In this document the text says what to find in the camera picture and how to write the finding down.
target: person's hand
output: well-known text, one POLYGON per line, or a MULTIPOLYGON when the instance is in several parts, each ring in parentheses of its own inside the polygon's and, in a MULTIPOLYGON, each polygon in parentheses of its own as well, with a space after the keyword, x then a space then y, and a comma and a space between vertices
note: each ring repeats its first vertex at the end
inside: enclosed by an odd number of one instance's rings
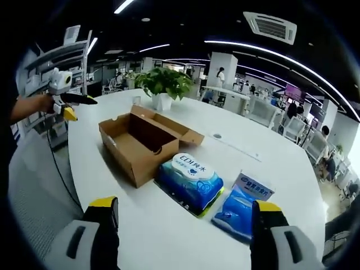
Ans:
POLYGON ((35 96, 38 111, 43 111, 44 113, 50 113, 52 111, 52 106, 54 100, 49 94, 39 94, 35 96))

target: white desk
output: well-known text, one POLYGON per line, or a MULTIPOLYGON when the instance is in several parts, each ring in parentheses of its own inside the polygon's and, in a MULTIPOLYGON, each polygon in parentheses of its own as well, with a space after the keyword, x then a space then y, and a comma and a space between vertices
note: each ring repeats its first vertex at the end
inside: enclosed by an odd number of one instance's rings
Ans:
MULTIPOLYGON (((241 93, 238 93, 235 91, 230 91, 227 89, 223 89, 220 87, 213 87, 213 86, 203 86, 203 87, 205 89, 210 89, 210 90, 225 93, 226 99, 225 99, 224 109, 231 111, 235 114, 240 114, 240 115, 244 116, 246 104, 250 100, 250 97, 248 97, 244 94, 241 94, 241 93)), ((207 90, 205 90, 204 93, 202 94, 201 100, 203 100, 206 92, 207 92, 207 90)))
MULTIPOLYGON (((98 197, 119 198, 122 270, 239 270, 250 269, 249 247, 209 220, 223 194, 203 219, 184 210, 152 181, 135 189, 102 144, 98 123, 128 113, 133 96, 142 106, 151 99, 140 89, 97 97, 97 105, 76 108, 77 122, 69 123, 69 155, 74 184, 83 209, 98 197)), ((325 211, 317 180, 304 150, 279 134, 221 108, 184 98, 163 115, 204 134, 199 147, 181 148, 211 164, 230 188, 240 170, 270 182, 270 201, 282 208, 289 224, 298 226, 322 258, 325 211), (212 133, 219 133, 220 142, 212 133)))

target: white label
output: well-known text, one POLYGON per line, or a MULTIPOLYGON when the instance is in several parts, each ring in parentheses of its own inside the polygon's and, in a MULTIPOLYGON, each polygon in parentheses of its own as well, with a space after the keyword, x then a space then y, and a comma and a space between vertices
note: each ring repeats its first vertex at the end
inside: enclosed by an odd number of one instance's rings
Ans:
POLYGON ((214 170, 198 162, 193 156, 187 153, 176 154, 172 160, 172 167, 189 179, 210 179, 214 175, 214 170))

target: woman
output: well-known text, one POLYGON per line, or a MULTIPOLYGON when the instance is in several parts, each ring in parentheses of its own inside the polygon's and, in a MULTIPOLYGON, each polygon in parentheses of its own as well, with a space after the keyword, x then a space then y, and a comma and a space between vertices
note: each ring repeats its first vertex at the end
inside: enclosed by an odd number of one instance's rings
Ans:
POLYGON ((216 75, 216 78, 218 79, 216 86, 217 86, 217 87, 220 87, 220 88, 223 87, 223 83, 225 82, 225 75, 224 75, 224 73, 223 73, 224 70, 225 70, 225 69, 224 69, 223 67, 220 67, 219 72, 218 72, 218 74, 216 75))

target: open cardboard box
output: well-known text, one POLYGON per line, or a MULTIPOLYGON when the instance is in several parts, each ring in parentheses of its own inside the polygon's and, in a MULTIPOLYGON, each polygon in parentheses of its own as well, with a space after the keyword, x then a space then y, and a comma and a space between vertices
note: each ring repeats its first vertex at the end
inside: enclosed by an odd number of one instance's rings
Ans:
POLYGON ((179 141, 200 145, 204 136, 151 110, 133 105, 129 114, 99 123, 104 145, 137 187, 153 179, 160 164, 179 151, 179 141))

